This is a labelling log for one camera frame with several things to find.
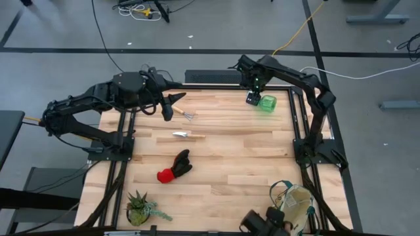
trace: white cable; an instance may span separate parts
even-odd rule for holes
[[[158,21],[160,19],[162,19],[162,15],[160,12],[151,12],[150,14],[159,14],[159,18],[158,19],[144,19],[144,18],[136,18],[133,14],[133,12],[135,12],[136,10],[144,10],[146,9],[146,7],[144,5],[135,5],[133,7],[118,7],[118,13],[122,16],[131,16],[133,19],[135,20],[143,20],[143,21]]]
[[[318,71],[323,71],[323,72],[325,72],[325,73],[332,74],[332,75],[335,75],[335,76],[338,76],[338,77],[347,78],[347,79],[369,79],[369,78],[372,78],[372,77],[375,77],[375,76],[378,76],[378,75],[383,75],[383,74],[385,74],[385,73],[389,73],[389,72],[393,72],[393,71],[400,71],[400,70],[403,70],[403,69],[412,68],[413,66],[417,66],[417,65],[419,65],[419,64],[420,64],[420,62],[418,62],[418,63],[416,63],[416,64],[412,64],[412,65],[410,65],[410,66],[406,66],[406,67],[404,67],[404,68],[390,69],[390,70],[383,71],[383,72],[381,72],[381,73],[377,73],[377,74],[375,74],[375,75],[369,75],[369,76],[366,76],[366,77],[350,77],[350,76],[346,76],[346,75],[339,75],[339,74],[337,74],[337,73],[333,73],[333,72],[330,72],[330,71],[326,71],[326,70],[323,70],[323,69],[320,69],[320,68],[313,68],[313,67],[311,67],[311,66],[307,66],[307,67],[305,67],[305,68],[301,69],[301,70],[300,70],[300,72],[302,72],[302,71],[304,71],[304,70],[306,70],[306,69],[316,69],[316,70],[318,70]]]

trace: succulent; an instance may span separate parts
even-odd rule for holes
[[[157,207],[156,202],[147,202],[146,201],[147,193],[142,197],[136,190],[136,197],[132,196],[129,193],[130,203],[127,203],[127,210],[130,210],[129,219],[133,226],[139,226],[144,223],[149,216],[159,216],[165,220],[172,220],[172,217],[168,216],[166,213],[154,209]]]

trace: wooden table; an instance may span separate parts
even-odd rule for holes
[[[272,113],[246,104],[244,90],[171,91],[177,92],[187,92],[176,106],[195,113],[191,122],[177,113],[172,121],[165,122],[160,109],[153,116],[136,115],[135,148],[125,176],[118,229],[149,230],[151,225],[157,225],[158,230],[166,231],[239,231],[238,226],[249,210],[265,216],[271,205],[268,189],[274,182],[289,180],[302,184],[293,151],[294,118],[286,90],[264,92],[277,97]],[[304,136],[299,103],[296,108]],[[311,121],[308,105],[306,109]],[[118,120],[119,112],[105,112],[99,127],[116,130]],[[177,138],[172,135],[176,131],[205,134],[206,138]],[[324,137],[329,135],[325,124]],[[171,167],[175,156],[184,149],[190,150],[193,169],[170,184],[158,182],[157,172]],[[87,174],[75,225],[84,222],[103,197],[109,166],[109,162],[103,161]],[[326,202],[342,223],[351,228],[338,168],[318,165],[318,170]],[[151,217],[140,227],[133,227],[126,219],[125,209],[128,193],[136,190],[141,194],[147,192],[148,200],[156,201],[158,209],[172,216],[173,221]],[[283,190],[279,186],[274,193]],[[106,225],[111,222],[113,205],[112,199]]]

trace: red glove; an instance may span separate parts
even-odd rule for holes
[[[159,180],[162,184],[166,184],[190,171],[192,165],[190,165],[190,160],[188,160],[189,153],[190,150],[188,149],[180,152],[177,157],[175,157],[171,168],[166,168],[162,172],[157,173],[157,180]]]

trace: green translucent cube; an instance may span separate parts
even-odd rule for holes
[[[261,98],[260,102],[258,103],[258,106],[264,111],[273,112],[274,108],[276,108],[276,104],[276,97],[265,95]]]

